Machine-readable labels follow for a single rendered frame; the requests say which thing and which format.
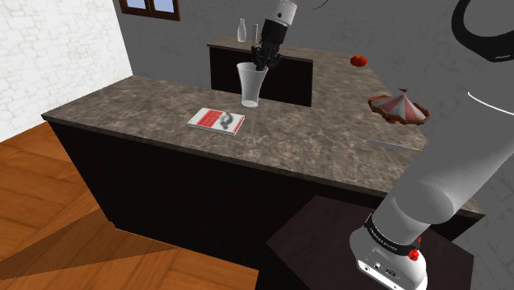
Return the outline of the red white striped umbrella dish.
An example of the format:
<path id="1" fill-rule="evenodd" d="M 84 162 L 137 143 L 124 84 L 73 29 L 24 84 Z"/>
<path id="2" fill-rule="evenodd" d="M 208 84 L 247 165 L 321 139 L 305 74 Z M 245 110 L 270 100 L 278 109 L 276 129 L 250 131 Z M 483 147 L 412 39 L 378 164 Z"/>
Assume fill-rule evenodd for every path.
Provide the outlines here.
<path id="1" fill-rule="evenodd" d="M 412 102 L 407 97 L 407 89 L 400 88 L 400 90 L 402 91 L 400 96 L 372 96 L 367 102 L 371 111 L 381 115 L 390 124 L 425 124 L 430 118 L 428 110 Z"/>

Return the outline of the dark kitchen counter cabinet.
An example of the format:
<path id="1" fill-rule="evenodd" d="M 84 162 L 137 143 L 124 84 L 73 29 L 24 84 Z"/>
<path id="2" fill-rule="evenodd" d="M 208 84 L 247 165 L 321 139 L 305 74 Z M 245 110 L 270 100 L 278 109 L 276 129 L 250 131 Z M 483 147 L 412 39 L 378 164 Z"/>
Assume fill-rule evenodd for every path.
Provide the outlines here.
<path id="1" fill-rule="evenodd" d="M 207 45 L 211 86 L 131 76 L 44 113 L 118 229 L 259 269 L 268 240 L 315 196 L 375 208 L 421 147 L 367 102 L 385 88 L 346 54 L 282 47 L 258 107 L 236 72 L 250 45 Z M 236 136 L 191 128 L 202 108 L 244 115 Z"/>

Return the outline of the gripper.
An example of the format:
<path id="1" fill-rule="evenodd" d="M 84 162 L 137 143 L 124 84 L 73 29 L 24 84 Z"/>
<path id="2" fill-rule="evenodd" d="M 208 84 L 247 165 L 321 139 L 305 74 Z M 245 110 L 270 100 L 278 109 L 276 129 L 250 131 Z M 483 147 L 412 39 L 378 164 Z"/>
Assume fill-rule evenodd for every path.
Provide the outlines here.
<path id="1" fill-rule="evenodd" d="M 274 69 L 282 55 L 278 54 L 279 46 L 283 43 L 287 34 L 287 26 L 276 21 L 266 19 L 261 31 L 261 46 L 253 45 L 251 53 L 256 71 L 263 71 L 266 66 Z"/>

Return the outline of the white flared vase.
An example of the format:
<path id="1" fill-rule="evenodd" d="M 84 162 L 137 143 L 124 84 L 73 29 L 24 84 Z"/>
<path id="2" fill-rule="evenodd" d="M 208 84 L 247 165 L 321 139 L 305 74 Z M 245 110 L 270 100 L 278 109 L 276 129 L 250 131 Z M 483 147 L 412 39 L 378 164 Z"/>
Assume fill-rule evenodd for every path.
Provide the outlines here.
<path id="1" fill-rule="evenodd" d="M 236 68 L 241 83 L 241 104 L 247 108 L 256 108 L 259 105 L 260 89 L 269 68 L 264 66 L 262 70 L 258 70 L 252 62 L 238 63 Z"/>

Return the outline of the silver knife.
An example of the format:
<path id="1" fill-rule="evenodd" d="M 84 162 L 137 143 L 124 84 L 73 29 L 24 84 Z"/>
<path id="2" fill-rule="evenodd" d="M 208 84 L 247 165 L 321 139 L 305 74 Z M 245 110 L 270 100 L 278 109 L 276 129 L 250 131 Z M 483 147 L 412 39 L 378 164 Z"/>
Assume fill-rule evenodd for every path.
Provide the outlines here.
<path id="1" fill-rule="evenodd" d="M 398 143 L 390 143 L 390 142 L 384 142 L 384 141 L 379 141 L 379 140 L 371 140 L 371 139 L 368 139 L 367 142 L 370 143 L 370 144 L 376 145 L 376 146 L 385 147 L 385 148 L 389 148 L 389 149 L 392 149 L 392 150 L 403 150 L 403 151 L 421 152 L 421 149 L 418 149 L 418 148 L 415 148 L 415 147 L 406 146 L 406 145 L 403 145 L 403 144 L 398 144 Z"/>

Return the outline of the brown framed window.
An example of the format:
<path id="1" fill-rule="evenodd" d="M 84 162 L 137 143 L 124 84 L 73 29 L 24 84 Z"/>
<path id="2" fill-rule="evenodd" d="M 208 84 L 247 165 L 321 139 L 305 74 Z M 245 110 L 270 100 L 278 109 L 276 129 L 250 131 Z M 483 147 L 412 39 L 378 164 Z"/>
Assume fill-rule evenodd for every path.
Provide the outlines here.
<path id="1" fill-rule="evenodd" d="M 119 0 L 122 13 L 180 21 L 178 0 Z"/>

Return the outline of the red and white book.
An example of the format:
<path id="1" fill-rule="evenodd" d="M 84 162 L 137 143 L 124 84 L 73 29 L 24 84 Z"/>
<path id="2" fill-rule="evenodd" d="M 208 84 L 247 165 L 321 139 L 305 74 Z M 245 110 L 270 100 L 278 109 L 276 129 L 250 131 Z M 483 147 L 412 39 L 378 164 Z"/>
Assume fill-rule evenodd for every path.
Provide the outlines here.
<path id="1" fill-rule="evenodd" d="M 187 125 L 191 128 L 234 137 L 244 120 L 244 115 L 202 108 L 187 122 Z"/>

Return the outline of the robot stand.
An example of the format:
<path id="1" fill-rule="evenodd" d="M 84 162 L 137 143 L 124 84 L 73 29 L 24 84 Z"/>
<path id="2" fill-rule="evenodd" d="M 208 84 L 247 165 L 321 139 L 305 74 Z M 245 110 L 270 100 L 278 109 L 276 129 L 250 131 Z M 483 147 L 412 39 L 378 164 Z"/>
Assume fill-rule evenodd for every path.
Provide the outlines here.
<path id="1" fill-rule="evenodd" d="M 310 290 L 388 290 L 357 268 L 349 246 L 371 208 L 315 196 L 269 240 L 270 248 Z M 472 254 L 432 229 L 422 234 L 427 290 L 470 290 Z"/>

